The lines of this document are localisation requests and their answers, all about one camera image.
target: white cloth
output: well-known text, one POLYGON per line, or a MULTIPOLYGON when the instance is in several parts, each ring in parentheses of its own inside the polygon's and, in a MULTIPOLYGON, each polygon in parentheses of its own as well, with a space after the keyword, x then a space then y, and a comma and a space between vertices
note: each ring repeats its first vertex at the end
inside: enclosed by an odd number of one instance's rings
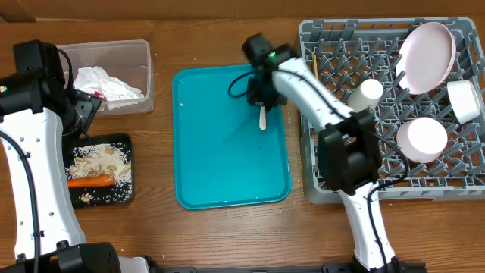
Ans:
MULTIPOLYGON (((139 99, 144 95, 138 88, 133 88, 118 78, 110 77, 101 67, 83 67, 77 70, 74 88, 89 94, 102 94, 106 101, 120 101, 125 99, 139 99)), ((131 105, 133 103, 108 104, 108 108, 131 105)))

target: wooden tabletop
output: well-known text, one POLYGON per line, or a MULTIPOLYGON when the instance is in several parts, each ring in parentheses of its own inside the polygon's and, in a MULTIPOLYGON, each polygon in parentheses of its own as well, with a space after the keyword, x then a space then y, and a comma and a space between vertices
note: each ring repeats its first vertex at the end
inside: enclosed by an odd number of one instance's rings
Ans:
MULTIPOLYGON (((485 37, 485 16, 471 17, 485 37)), ((125 206, 76 211, 88 242, 110 242, 121 256, 150 255, 161 266, 196 268, 319 266, 351 262, 354 241, 341 205, 314 205, 302 189, 299 113, 283 108, 292 191, 282 202, 188 211, 174 194, 171 81, 190 67, 246 62, 241 45, 262 31, 274 45, 293 43, 302 19, 159 20, 0 24, 0 76, 14 72, 12 45, 124 39, 149 42, 155 110, 96 118, 92 135, 128 133, 135 149, 136 196, 125 206)), ((15 207, 0 149, 0 266, 14 263, 15 207)), ((485 202, 382 202, 389 239, 406 262, 429 272, 485 271, 485 202)))

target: transparent plastic container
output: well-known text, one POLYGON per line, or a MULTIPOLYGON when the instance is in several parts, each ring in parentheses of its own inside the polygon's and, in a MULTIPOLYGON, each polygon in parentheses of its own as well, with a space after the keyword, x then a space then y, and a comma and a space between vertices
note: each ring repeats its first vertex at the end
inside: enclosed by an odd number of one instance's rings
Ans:
MULTIPOLYGON (((125 115, 153 111, 155 85, 150 45, 145 40, 89 42, 74 45, 57 45, 66 51, 73 66, 74 79, 78 68, 101 67, 144 95, 140 99, 103 102, 96 115, 125 115)), ((68 78, 67 62, 61 55, 62 69, 68 78)))

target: plastic dish drying rack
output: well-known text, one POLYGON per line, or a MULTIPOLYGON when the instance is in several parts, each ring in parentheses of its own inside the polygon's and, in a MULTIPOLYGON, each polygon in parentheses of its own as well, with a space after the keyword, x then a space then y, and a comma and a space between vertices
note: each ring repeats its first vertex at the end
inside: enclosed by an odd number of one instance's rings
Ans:
MULTIPOLYGON (((321 82, 343 102, 363 80, 374 78, 384 86, 384 95, 372 111, 377 132, 396 141, 399 127, 419 117, 436 118, 446 128, 448 145, 434 162, 409 162, 410 174, 405 182, 380 191, 381 199, 485 199, 485 59, 477 29, 465 17, 410 19, 305 20, 297 39, 301 56, 313 67, 317 56, 321 82), (408 34, 427 22, 446 25, 455 36, 456 61, 448 79, 435 90, 413 96, 399 87, 405 71, 396 75, 402 58, 399 49, 408 34), (471 80, 479 93, 480 117, 460 124, 449 104, 446 82, 471 80)), ((330 190, 318 171, 318 134, 302 119, 302 170, 306 198, 313 203, 341 202, 338 193, 330 190)), ((402 160, 381 143, 382 178, 392 180, 404 171, 402 160)))

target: carrot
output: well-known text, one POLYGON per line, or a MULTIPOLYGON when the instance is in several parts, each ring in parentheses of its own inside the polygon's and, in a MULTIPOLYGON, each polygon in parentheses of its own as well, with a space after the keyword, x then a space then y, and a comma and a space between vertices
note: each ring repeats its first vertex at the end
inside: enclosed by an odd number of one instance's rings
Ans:
POLYGON ((98 177, 83 177, 69 180, 68 187, 109 187, 114 185, 114 177, 102 174, 98 177))

